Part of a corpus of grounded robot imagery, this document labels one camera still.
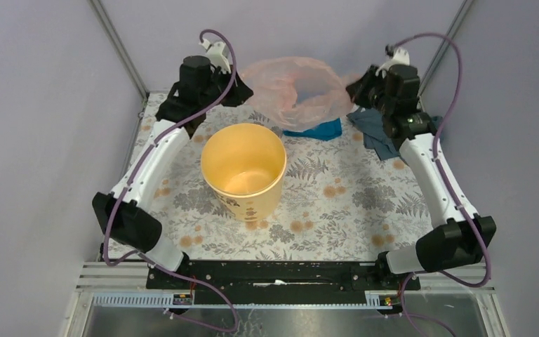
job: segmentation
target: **cup rim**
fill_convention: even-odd
[[[209,143],[210,140],[212,140],[212,138],[214,138],[219,132],[221,132],[222,130],[225,130],[227,128],[231,128],[233,126],[238,126],[238,125],[242,125],[242,124],[249,124],[249,125],[252,125],[254,127],[259,127],[259,128],[262,128],[264,129],[264,131],[269,131],[273,137],[275,137],[279,142],[280,144],[282,144],[282,152],[284,153],[284,165],[282,166],[282,169],[280,170],[280,174],[266,187],[262,188],[261,190],[258,190],[257,192],[254,192],[254,193],[251,193],[251,194],[234,194],[234,193],[229,193],[229,192],[226,192],[226,191],[223,191],[219,188],[216,188],[214,187],[208,180],[208,177],[206,177],[206,174],[204,172],[204,167],[202,165],[202,161],[200,160],[200,163],[199,163],[199,168],[200,168],[200,171],[201,171],[201,174],[202,176],[204,177],[204,180],[206,181],[206,184],[208,184],[209,187],[211,187],[212,190],[216,191],[217,193],[220,193],[226,197],[229,197],[229,198],[232,198],[232,199],[244,199],[244,198],[251,198],[251,197],[256,197],[260,194],[263,194],[265,193],[266,191],[268,190],[271,190],[275,185],[277,185],[277,183],[284,177],[284,174],[286,172],[286,165],[288,163],[288,155],[286,153],[286,147],[284,146],[284,143],[282,142],[282,139],[280,139],[280,137],[278,137],[277,134],[274,133],[274,131],[272,131],[270,128],[267,128],[263,125],[259,125],[259,124],[255,124],[255,123],[236,123],[236,124],[231,124],[229,126],[226,126],[224,128],[221,128],[218,132],[214,133],[210,139],[208,139],[208,142],[204,145],[204,148],[201,150],[201,158],[203,158],[203,154],[204,154],[204,150],[207,146],[207,144]]]

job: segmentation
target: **gray cloth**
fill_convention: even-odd
[[[349,113],[348,119],[364,135],[364,147],[374,149],[381,160],[388,160],[399,157],[394,143],[383,132],[383,121],[381,113],[375,109],[365,109],[359,107],[356,111]],[[441,123],[441,117],[432,117],[435,126]]]

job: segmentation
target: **glass panel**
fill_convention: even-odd
[[[486,336],[478,305],[472,296],[407,294],[408,310],[437,318],[458,336]],[[418,336],[405,317],[383,319],[375,310],[238,310],[239,332],[234,336]],[[192,309],[184,315],[208,324],[228,326],[224,309]],[[428,336],[449,336],[435,323],[414,319]],[[93,307],[84,337],[233,336],[170,320],[160,309]]]

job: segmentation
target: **white plastic part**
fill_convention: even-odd
[[[223,74],[230,74],[230,64],[228,63],[228,47],[222,41],[211,43],[208,39],[204,39],[199,43],[200,46],[206,49],[206,57],[210,59],[214,67],[219,67]]]
[[[415,139],[405,140],[400,147],[400,156],[408,163],[416,180],[418,186],[424,195],[431,215],[431,224],[433,228],[440,225],[445,225],[447,219],[454,219],[457,222],[464,221],[464,216],[456,209],[454,201],[451,199],[451,195],[447,190],[443,179],[439,173],[434,159],[433,159],[433,138],[432,134],[418,135]],[[445,156],[441,151],[441,146],[438,146],[437,158],[443,165],[447,177],[453,187],[453,190],[460,198],[462,206],[468,212],[468,214],[477,214],[477,210],[468,201],[462,189],[455,180],[453,173],[451,172]]]
[[[178,269],[183,257],[182,251],[164,234],[160,235],[156,246],[147,251],[145,255],[157,265],[161,265],[171,272]]]
[[[127,186],[131,172],[137,166],[139,159],[143,157],[148,148],[153,147],[135,175],[133,184],[131,184],[123,198],[124,202],[129,203],[135,201],[137,207],[144,211],[149,211],[149,207],[154,199],[154,191],[160,185],[166,170],[179,151],[189,142],[189,134],[186,130],[184,128],[177,128],[164,136],[157,145],[154,144],[154,139],[174,124],[172,121],[164,119],[154,123],[152,133],[147,139],[141,153],[137,156],[123,179],[112,188],[114,197],[119,197],[123,188]],[[182,251],[163,234],[158,238],[158,242],[154,248],[145,252],[145,255],[156,264],[171,271],[177,270],[183,257]]]
[[[155,146],[154,139],[172,125],[174,125],[172,121],[167,121],[165,119],[154,123],[152,133],[147,139],[141,153],[133,162],[123,179],[112,188],[114,197],[119,197],[123,188],[127,186],[131,172],[133,172],[135,166],[139,162],[139,158],[143,156],[147,151],[147,148],[150,147],[150,145]],[[137,202],[137,207],[144,211],[149,211],[149,207],[154,199],[154,191],[160,185],[160,182],[173,159],[177,156],[180,149],[182,149],[188,142],[189,134],[187,134],[184,128],[178,128],[164,136],[164,138],[158,142],[158,145],[152,149],[145,162],[140,167],[137,175],[135,175],[133,184],[125,194],[123,201],[129,203],[132,200],[135,200]]]
[[[416,245],[406,246],[387,252],[385,255],[387,265],[394,274],[403,274],[406,272],[422,271],[424,268],[420,265],[416,255]]]
[[[402,47],[396,48],[394,55],[377,69],[375,75],[379,75],[382,72],[382,75],[385,77],[386,71],[393,65],[410,65],[410,55],[406,49]]]

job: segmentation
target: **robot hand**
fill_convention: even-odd
[[[490,216],[478,215],[451,173],[441,146],[433,146],[437,128],[420,107],[420,77],[417,69],[410,65],[408,52],[388,46],[386,53],[389,60],[381,66],[371,65],[365,75],[346,90],[352,102],[381,112],[383,130],[416,176],[434,229],[416,244],[381,253],[376,265],[380,274],[387,277],[478,263],[483,252],[460,208],[472,215],[470,220],[486,246],[495,234],[495,222]],[[447,172],[446,180],[437,165]],[[459,206],[454,204],[447,186],[460,196]]]
[[[113,217],[111,238],[132,246],[171,271],[177,270],[183,252],[162,235],[160,222],[148,214],[154,191],[171,162],[206,119],[205,114],[192,118],[194,115],[215,104],[227,89],[227,94],[220,101],[224,106],[241,105],[253,95],[236,69],[229,65],[225,42],[212,44],[202,39],[201,45],[206,49],[206,55],[188,56],[183,60],[179,81],[173,84],[167,99],[160,105],[152,133],[137,157],[139,160],[131,165],[110,193],[97,193],[92,201],[102,233]],[[233,75],[234,82],[228,88]],[[171,130],[190,117],[192,120],[182,127]],[[113,208],[121,195],[122,200],[114,213]]]

